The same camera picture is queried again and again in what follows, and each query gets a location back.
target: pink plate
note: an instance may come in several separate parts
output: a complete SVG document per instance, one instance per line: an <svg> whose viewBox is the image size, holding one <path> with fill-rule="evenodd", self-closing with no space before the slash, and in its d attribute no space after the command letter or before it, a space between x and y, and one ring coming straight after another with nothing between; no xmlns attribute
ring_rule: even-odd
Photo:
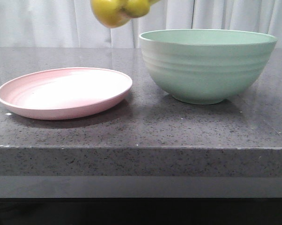
<svg viewBox="0 0 282 225"><path fill-rule="evenodd" d="M65 120L107 110L122 101L132 79L121 72L88 67L40 71L0 87L0 102L16 114Z"/></svg>

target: countertop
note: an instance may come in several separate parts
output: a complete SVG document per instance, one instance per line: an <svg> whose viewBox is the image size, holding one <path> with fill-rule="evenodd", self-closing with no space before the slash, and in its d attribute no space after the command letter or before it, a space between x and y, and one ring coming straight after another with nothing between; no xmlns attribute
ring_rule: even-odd
<svg viewBox="0 0 282 225"><path fill-rule="evenodd" d="M74 120L28 119L0 103L0 186L29 177L282 179L282 49L245 92L190 105L156 86L140 49L0 47L0 86L65 67L118 70L133 86L117 106Z"/></svg>

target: curtain fold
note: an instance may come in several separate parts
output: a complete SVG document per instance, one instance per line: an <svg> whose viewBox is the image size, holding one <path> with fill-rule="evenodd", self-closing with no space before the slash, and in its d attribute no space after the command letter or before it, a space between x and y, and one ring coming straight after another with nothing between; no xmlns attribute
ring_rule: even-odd
<svg viewBox="0 0 282 225"><path fill-rule="evenodd" d="M282 48L282 0L161 0L115 29L97 21L89 0L0 0L0 46L133 48L142 32L191 28L268 33Z"/></svg>

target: bowl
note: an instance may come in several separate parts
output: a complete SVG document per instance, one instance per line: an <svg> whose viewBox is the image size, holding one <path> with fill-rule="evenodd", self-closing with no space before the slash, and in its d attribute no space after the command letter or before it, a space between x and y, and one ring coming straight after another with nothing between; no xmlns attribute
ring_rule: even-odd
<svg viewBox="0 0 282 225"><path fill-rule="evenodd" d="M277 38L239 30L155 30L140 34L145 66L174 98L209 105L243 92L263 71Z"/></svg>

